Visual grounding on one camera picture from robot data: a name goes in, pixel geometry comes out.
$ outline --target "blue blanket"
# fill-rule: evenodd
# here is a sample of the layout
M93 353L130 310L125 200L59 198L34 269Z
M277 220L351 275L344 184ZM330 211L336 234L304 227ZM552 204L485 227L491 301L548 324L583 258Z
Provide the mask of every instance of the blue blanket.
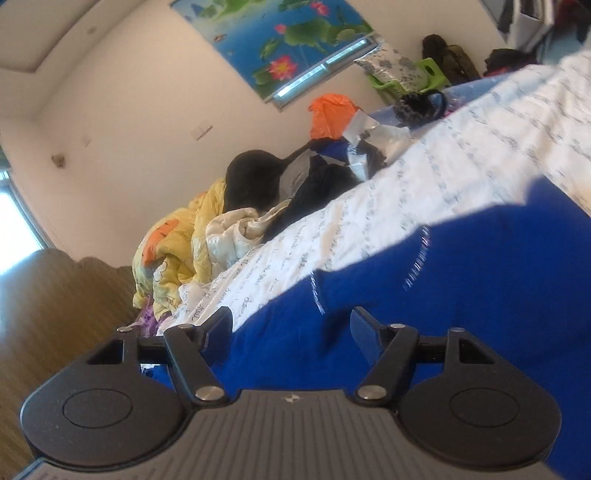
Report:
M320 308L305 278L253 315L232 336L227 361L212 370L231 394L352 392L370 367L349 331L355 306L423 335L461 326L552 393L563 425L548 463L566 478L591 478L587 214L542 179L526 206L493 207L430 227L424 267L406 290L420 245L421 229L358 264L315 272Z

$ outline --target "pillow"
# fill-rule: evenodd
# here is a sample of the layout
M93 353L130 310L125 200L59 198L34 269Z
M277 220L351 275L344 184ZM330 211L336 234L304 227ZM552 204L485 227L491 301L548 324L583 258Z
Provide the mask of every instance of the pillow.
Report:
M384 41L355 63L382 83L400 82L407 92L423 90L429 83L427 72Z

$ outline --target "bag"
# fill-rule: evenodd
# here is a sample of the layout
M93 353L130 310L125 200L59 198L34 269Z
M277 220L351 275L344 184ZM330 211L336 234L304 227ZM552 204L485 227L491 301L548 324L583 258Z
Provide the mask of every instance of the bag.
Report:
M338 140L359 107L345 95L327 93L314 100L308 110L314 114L310 138Z
M407 127L381 125L362 111L355 114L343 136L350 143L349 167L360 181L393 163L412 143Z
M428 35L423 39L423 58L433 59L452 85L480 78L464 49L458 45L447 45L439 35Z

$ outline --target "sunlight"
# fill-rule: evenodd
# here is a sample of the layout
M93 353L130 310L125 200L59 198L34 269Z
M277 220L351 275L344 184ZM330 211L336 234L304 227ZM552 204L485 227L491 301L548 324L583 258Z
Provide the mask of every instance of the sunlight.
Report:
M12 197L0 193L0 275L41 248Z

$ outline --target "white bed sheet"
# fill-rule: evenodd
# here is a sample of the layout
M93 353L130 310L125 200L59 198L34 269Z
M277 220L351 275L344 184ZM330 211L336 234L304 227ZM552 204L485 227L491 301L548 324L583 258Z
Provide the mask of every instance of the white bed sheet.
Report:
M343 268L423 224L523 203L542 175L591 213L590 60L583 52L557 67L513 74L440 121L371 181L252 250L210 286L184 286L183 304L160 333L198 325L224 305L236 330L314 269Z

